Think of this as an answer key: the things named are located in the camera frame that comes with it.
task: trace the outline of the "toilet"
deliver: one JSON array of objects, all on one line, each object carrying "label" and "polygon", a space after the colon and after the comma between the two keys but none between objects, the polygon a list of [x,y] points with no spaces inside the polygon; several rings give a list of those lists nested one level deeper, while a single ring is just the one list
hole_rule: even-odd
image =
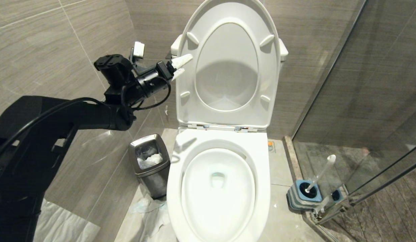
[{"label": "toilet", "polygon": [[257,0],[206,0],[182,34],[169,217],[180,242],[256,242],[270,204],[266,128],[280,41]]}]

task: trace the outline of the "floor tile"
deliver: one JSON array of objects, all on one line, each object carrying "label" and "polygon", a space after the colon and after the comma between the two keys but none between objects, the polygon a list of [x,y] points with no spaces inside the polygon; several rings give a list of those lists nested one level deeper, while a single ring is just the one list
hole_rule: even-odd
[{"label": "floor tile", "polygon": [[100,227],[94,241],[114,240],[138,185],[126,153],[88,216],[88,221]]},{"label": "floor tile", "polygon": [[141,213],[133,212],[131,208],[141,198],[143,198],[143,194],[141,191],[141,186],[139,186],[114,242],[139,242],[139,238],[142,237],[142,232],[144,230],[144,224],[142,222],[143,216]]},{"label": "floor tile", "polygon": [[271,170],[271,184],[291,186],[293,179],[287,162],[286,151],[281,140],[268,139],[273,141],[276,153],[269,152],[269,169]]},{"label": "floor tile", "polygon": [[163,130],[163,133],[161,134],[161,138],[163,139],[163,142],[165,143],[166,148],[168,149],[169,156],[171,156],[174,152],[175,138],[177,134],[177,129],[168,128],[165,128],[165,130]]},{"label": "floor tile", "polygon": [[302,215],[288,210],[288,189],[286,186],[271,185],[269,217],[258,242],[324,241],[303,221]]}]

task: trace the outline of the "wall tile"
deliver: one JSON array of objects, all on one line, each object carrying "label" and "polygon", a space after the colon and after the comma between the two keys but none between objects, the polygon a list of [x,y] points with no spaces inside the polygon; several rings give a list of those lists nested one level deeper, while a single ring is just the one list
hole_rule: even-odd
[{"label": "wall tile", "polygon": [[384,69],[416,69],[416,10],[380,66]]},{"label": "wall tile", "polygon": [[[155,99],[151,97],[144,100],[144,103],[141,105],[141,107],[147,107],[153,104],[155,104]],[[129,133],[131,134],[132,138],[135,138],[137,136],[137,133],[141,130],[142,125],[145,123],[145,120],[148,117],[150,110],[151,109],[139,110],[133,113],[133,115],[136,116],[136,121],[133,122],[132,127],[130,127],[129,129]]]},{"label": "wall tile", "polygon": [[384,120],[338,118],[323,144],[374,149],[396,129],[397,126]]},{"label": "wall tile", "polygon": [[337,68],[375,70],[416,8],[406,0],[369,1],[361,14]]},{"label": "wall tile", "polygon": [[22,95],[102,99],[103,92],[62,9],[0,29],[0,114]]},{"label": "wall tile", "polygon": [[159,111],[165,128],[177,129],[180,123],[177,120],[177,106],[175,103],[163,103],[159,106]]},{"label": "wall tile", "polygon": [[136,37],[124,0],[87,0],[64,9],[92,63],[107,54],[129,56]]},{"label": "wall tile", "polygon": [[299,117],[300,113],[274,111],[267,128],[268,138],[282,139],[284,135],[291,135]]},{"label": "wall tile", "polygon": [[286,63],[305,67],[326,67],[359,4],[357,0],[265,1],[289,51]]},{"label": "wall tile", "polygon": [[0,27],[58,7],[57,0],[0,1]]},{"label": "wall tile", "polygon": [[164,59],[202,0],[126,0],[145,58]]},{"label": "wall tile", "polygon": [[145,119],[144,124],[142,125],[141,129],[134,137],[134,139],[139,139],[154,133],[161,135],[164,129],[165,126],[163,125],[159,108],[155,107],[149,110],[149,114]]}]

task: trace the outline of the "stainless steel trash can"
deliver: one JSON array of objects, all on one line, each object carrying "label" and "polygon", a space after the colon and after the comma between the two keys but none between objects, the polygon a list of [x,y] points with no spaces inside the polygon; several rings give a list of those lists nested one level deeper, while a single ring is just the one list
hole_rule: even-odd
[{"label": "stainless steel trash can", "polygon": [[[160,154],[163,160],[152,167],[142,169],[137,158],[146,160],[149,156]],[[153,199],[166,196],[168,184],[169,159],[168,150],[160,135],[152,134],[137,139],[129,145],[129,159],[139,180],[148,190]]]}]

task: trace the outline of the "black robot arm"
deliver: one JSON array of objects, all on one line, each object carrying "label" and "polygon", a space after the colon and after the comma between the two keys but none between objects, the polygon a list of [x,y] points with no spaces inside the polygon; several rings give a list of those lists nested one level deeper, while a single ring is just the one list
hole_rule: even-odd
[{"label": "black robot arm", "polygon": [[33,240],[45,191],[78,130],[129,129],[135,110],[153,107],[140,107],[146,98],[166,87],[169,96],[176,71],[171,61],[139,69],[121,55],[94,66],[110,84],[105,102],[23,96],[0,116],[0,241]]}]

